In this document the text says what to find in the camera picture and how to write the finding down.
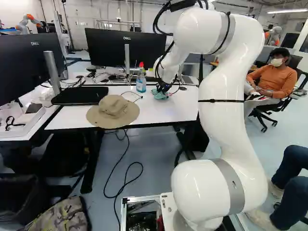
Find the white robotic arm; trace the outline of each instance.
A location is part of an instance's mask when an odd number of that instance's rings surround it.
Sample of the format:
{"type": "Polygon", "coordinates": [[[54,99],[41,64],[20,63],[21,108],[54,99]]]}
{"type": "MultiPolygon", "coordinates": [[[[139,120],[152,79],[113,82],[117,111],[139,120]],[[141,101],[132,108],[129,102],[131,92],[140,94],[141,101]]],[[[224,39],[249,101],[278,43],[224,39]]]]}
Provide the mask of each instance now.
{"type": "Polygon", "coordinates": [[[220,144],[222,155],[181,163],[171,176],[178,211],[195,231],[214,230],[223,216],[256,208],[267,197],[265,173],[247,136],[243,114],[245,77],[263,44],[257,20],[194,6],[180,16],[174,47],[156,65],[155,71],[168,84],[189,53],[219,57],[219,66],[199,86],[199,117],[206,133],[220,144]]]}
{"type": "Polygon", "coordinates": [[[30,14],[25,14],[23,19],[19,22],[19,24],[15,27],[16,30],[20,30],[22,35],[27,35],[28,30],[26,25],[28,24],[28,20],[30,20],[33,24],[36,24],[37,27],[43,26],[43,23],[37,19],[35,19],[32,15],[30,14]]]}

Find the camouflage bag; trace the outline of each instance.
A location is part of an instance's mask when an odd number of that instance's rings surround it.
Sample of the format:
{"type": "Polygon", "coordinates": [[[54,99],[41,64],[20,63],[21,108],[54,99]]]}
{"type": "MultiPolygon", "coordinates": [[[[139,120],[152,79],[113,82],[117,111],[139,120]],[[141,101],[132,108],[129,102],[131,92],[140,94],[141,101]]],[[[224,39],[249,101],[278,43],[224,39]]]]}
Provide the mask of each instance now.
{"type": "Polygon", "coordinates": [[[82,200],[74,196],[58,202],[19,231],[89,231],[82,200]]]}

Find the laptop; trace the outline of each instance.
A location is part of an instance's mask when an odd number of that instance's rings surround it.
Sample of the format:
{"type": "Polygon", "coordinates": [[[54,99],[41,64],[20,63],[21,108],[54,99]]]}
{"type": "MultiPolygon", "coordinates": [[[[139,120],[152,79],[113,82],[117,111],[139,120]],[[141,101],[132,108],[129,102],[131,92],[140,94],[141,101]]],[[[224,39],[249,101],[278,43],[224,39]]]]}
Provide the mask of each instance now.
{"type": "Polygon", "coordinates": [[[51,103],[54,105],[95,105],[108,95],[108,87],[102,86],[83,86],[76,88],[66,88],[55,96],[51,103]]]}

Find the face mask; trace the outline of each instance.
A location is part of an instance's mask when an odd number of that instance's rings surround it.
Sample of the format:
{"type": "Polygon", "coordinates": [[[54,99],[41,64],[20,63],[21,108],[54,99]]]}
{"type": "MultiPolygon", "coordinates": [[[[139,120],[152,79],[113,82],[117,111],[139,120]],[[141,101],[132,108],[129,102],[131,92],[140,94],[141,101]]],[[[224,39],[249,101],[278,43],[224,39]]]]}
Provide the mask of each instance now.
{"type": "Polygon", "coordinates": [[[270,62],[274,67],[281,66],[282,64],[282,59],[272,59],[270,62]]]}

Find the plastic bottle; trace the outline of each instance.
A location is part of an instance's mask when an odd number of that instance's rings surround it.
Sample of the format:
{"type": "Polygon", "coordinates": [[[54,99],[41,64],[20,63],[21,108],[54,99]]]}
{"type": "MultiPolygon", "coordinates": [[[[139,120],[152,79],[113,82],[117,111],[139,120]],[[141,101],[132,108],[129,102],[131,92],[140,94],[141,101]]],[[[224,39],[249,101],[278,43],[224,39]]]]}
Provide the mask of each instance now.
{"type": "Polygon", "coordinates": [[[141,69],[141,72],[138,74],[137,79],[136,79],[136,90],[140,93],[146,92],[146,71],[143,68],[143,62],[139,64],[139,67],[141,69]]]}

